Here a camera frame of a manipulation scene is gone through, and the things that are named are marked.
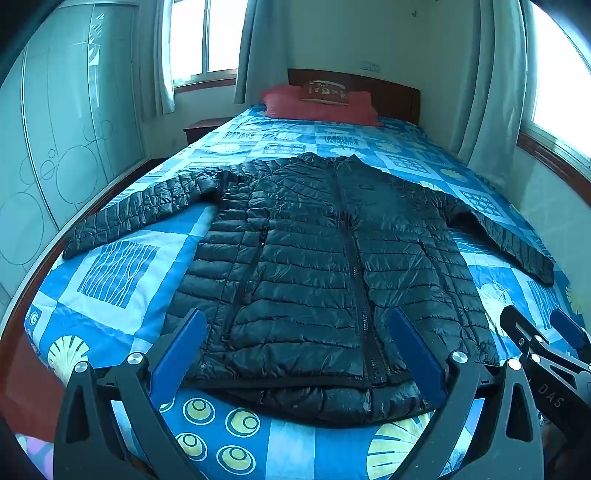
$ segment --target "jacket's left sleeve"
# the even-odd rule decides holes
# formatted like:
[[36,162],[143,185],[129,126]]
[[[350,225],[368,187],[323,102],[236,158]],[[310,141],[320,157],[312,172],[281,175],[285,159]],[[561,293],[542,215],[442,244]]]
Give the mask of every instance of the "jacket's left sleeve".
[[161,222],[199,201],[216,203],[240,177],[229,170],[206,168],[135,192],[76,225],[66,240],[63,258],[110,244],[145,226]]
[[480,230],[505,255],[545,286],[554,284],[554,265],[552,260],[538,252],[517,234],[474,210],[465,202],[445,192],[435,192],[424,188],[429,202],[434,203],[446,219],[448,226]]

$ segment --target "black puffer jacket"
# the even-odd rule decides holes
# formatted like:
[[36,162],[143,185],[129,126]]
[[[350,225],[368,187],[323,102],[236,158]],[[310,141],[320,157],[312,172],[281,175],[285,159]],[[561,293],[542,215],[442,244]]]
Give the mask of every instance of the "black puffer jacket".
[[524,271],[551,262],[457,198],[367,166],[304,154],[181,175],[76,228],[64,257],[114,241],[200,199],[219,204],[171,302],[164,333],[202,310],[206,341],[187,381],[339,424],[428,411],[385,327],[402,307],[450,351],[498,356],[447,227],[488,236]]

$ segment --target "metal bolt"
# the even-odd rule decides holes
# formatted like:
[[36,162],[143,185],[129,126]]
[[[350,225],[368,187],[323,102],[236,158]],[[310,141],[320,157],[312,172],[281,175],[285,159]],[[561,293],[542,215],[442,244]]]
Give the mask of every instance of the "metal bolt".
[[86,362],[78,362],[74,367],[74,371],[78,374],[81,374],[82,372],[86,372],[87,368],[88,364]]
[[129,363],[130,365],[137,365],[138,363],[141,363],[143,359],[143,353],[135,352],[132,353],[129,357],[127,357],[127,363]]
[[452,353],[453,361],[459,364],[465,364],[468,361],[468,356],[464,352],[453,352]]
[[513,370],[520,370],[521,369],[521,362],[515,358],[509,358],[509,367]]

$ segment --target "jacket zipper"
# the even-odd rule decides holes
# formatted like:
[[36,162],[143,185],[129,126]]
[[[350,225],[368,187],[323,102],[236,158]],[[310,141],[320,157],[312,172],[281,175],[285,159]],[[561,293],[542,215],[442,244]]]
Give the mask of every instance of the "jacket zipper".
[[246,287],[248,282],[252,278],[252,274],[255,271],[256,266],[258,265],[258,261],[262,254],[262,249],[265,246],[265,242],[267,241],[267,233],[268,229],[265,228],[261,231],[259,237],[259,244],[256,248],[256,252],[254,257],[252,257],[251,262],[248,264],[248,268],[244,272],[244,275],[240,279],[240,283],[238,284],[238,288],[236,289],[236,294],[234,295],[234,300],[232,301],[232,308],[226,317],[226,320],[223,324],[222,330],[222,342],[227,342],[230,338],[230,330],[232,330],[232,325],[234,325],[234,320],[236,319],[236,315],[240,311],[242,307],[242,301],[244,300],[244,294],[246,293]]
[[353,308],[355,309],[359,331],[362,335],[361,348],[365,361],[365,369],[372,385],[379,385],[386,383],[386,368],[382,354],[378,348],[378,340],[375,337],[372,326],[369,324],[371,308],[365,291],[365,285],[363,284],[361,258],[357,244],[351,233],[351,214],[345,206],[333,161],[330,162],[330,173],[333,183],[333,193],[339,210],[337,214],[339,232],[343,239],[345,256],[347,257],[349,274],[353,284]]

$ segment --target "headboard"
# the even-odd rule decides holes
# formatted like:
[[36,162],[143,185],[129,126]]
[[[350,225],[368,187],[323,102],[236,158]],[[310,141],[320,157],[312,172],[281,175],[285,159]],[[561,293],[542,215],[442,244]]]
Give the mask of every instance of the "headboard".
[[348,90],[369,92],[378,115],[418,124],[421,92],[416,88],[352,73],[325,70],[288,69],[288,77],[290,85],[304,86],[311,80],[328,80],[340,83]]

